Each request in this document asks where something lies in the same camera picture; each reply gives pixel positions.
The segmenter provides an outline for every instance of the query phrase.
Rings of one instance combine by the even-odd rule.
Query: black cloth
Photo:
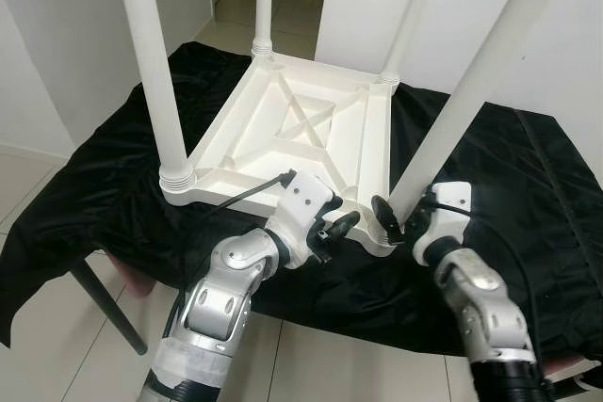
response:
[[[187,151],[195,147],[250,59],[199,43],[170,58]],[[400,85],[392,98],[391,184],[446,102],[445,93]],[[191,269],[224,237],[261,218],[226,210],[203,225],[203,203],[175,207],[158,186],[153,131],[141,86],[72,156],[12,226],[0,256],[0,340],[45,281],[103,248],[166,284],[180,282],[177,250],[187,231]],[[527,263],[546,356],[603,357],[603,193],[554,119],[485,105],[438,174],[473,185],[474,210],[510,238]],[[526,310],[509,252],[472,221],[465,242],[496,269]],[[375,258],[350,240],[324,267],[282,269],[253,308],[317,329],[418,352],[462,354],[455,321],[430,270],[399,247]]]

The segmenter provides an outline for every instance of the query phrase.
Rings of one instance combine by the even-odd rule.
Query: black chair leg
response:
[[[106,317],[123,335],[125,340],[130,343],[130,346],[132,346],[139,355],[144,355],[148,349],[147,345],[144,344],[144,341],[142,341],[138,332],[132,327],[130,321],[117,305],[113,297],[107,292],[106,288],[86,261],[82,261],[81,264],[72,268],[71,272],[77,282],[82,285],[103,313],[106,314]]]

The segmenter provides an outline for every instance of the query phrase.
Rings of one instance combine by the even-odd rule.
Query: tiled floor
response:
[[[273,40],[312,58],[322,0],[274,0]],[[221,0],[198,40],[248,54],[254,0]],[[15,218],[60,168],[0,149],[0,249]],[[145,300],[123,291],[102,253],[88,262],[149,345],[138,356],[66,275],[48,282],[17,314],[11,350],[0,345],[0,399],[11,402],[134,402],[154,357],[175,291]],[[254,314],[220,402],[474,402],[466,360],[421,355]],[[573,402],[601,402],[586,394]]]
[[[272,45],[276,52],[314,58],[322,0],[272,0]],[[216,20],[197,41],[236,54],[252,50],[255,0],[220,0]]]

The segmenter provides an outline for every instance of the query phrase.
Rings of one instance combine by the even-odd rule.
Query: white pillar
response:
[[[194,184],[195,176],[182,138],[157,3],[155,0],[123,0],[123,3],[161,160],[159,181],[165,190],[183,190]]]
[[[255,0],[255,37],[252,54],[268,56],[272,54],[270,23],[272,21],[272,0]]]
[[[398,32],[389,49],[385,66],[381,72],[381,80],[386,84],[397,87],[399,84],[399,69],[405,57],[406,48],[411,42],[416,25],[428,0],[409,0],[408,6],[399,22]]]
[[[508,0],[459,85],[413,156],[389,202],[400,224],[412,213],[483,102],[497,87],[548,0]]]

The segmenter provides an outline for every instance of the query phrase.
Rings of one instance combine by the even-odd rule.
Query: white wall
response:
[[[7,0],[76,145],[139,80],[122,0]],[[168,52],[211,18],[211,0],[157,0]]]
[[[70,155],[74,145],[34,67],[5,0],[0,0],[0,142]]]
[[[506,0],[430,0],[403,82],[451,92]],[[316,59],[379,72],[407,0],[325,0]],[[554,116],[603,183],[602,0],[552,0],[488,100]]]

